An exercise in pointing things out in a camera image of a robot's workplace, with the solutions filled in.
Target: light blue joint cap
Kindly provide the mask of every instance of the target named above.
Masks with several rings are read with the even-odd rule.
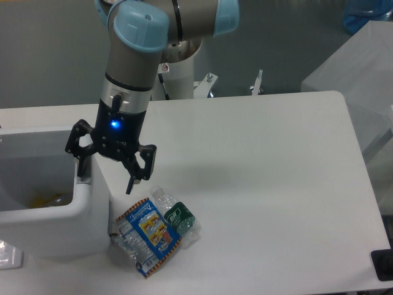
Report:
[[[104,25],[106,25],[107,22],[108,22],[107,16],[106,16],[106,14],[105,14],[103,8],[101,7],[101,4],[100,4],[99,0],[94,0],[94,4],[95,4],[95,6],[96,6],[96,8],[97,8],[99,17],[101,18],[101,20],[102,20],[102,22],[104,23]]]
[[[219,0],[213,36],[234,31],[239,25],[238,0]]]
[[[118,0],[118,1],[116,1],[115,3],[113,3],[113,5],[111,6],[111,9],[109,9],[109,13],[108,13],[108,17],[106,18],[106,27],[109,29],[109,16],[111,15],[111,13],[112,13],[112,11],[114,10],[114,8],[116,7],[116,6],[118,6],[120,3],[122,3],[123,2],[123,0]]]
[[[141,52],[158,52],[168,43],[169,18],[162,10],[139,1],[120,4],[114,20],[116,35]]]

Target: plastic bottle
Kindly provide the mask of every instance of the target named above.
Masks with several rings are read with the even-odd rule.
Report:
[[[152,197],[166,222],[182,237],[182,247],[194,244],[200,237],[201,226],[190,210],[161,187],[152,189]]]
[[[392,11],[393,0],[349,0],[343,25],[353,35],[369,20],[388,20]]]

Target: black corner object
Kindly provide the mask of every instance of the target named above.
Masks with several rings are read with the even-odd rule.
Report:
[[[393,250],[371,252],[376,275],[380,281],[393,281]]]
[[[130,194],[134,183],[139,183],[142,179],[150,179],[157,147],[153,144],[148,146],[139,144],[139,135],[146,112],[139,114],[120,112],[121,104],[120,95],[113,97],[111,107],[101,100],[95,127],[91,127],[85,120],[79,120],[71,130],[65,150],[79,160],[78,176],[83,174],[84,160],[96,152],[123,163],[130,174],[126,190],[126,194]],[[79,139],[86,134],[91,136],[93,143],[81,147]],[[137,152],[145,161],[144,168],[141,168],[136,160]]]

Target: blue led light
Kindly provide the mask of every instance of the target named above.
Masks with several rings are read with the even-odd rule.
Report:
[[[113,129],[119,129],[120,128],[120,122],[113,120],[111,122],[111,126],[112,126]]]

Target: white sink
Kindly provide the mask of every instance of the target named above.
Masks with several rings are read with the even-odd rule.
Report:
[[[64,151],[70,129],[0,129],[0,239],[35,256],[109,246],[109,189],[94,157],[76,177],[77,164]],[[64,193],[72,193],[68,205],[31,208],[34,198]]]

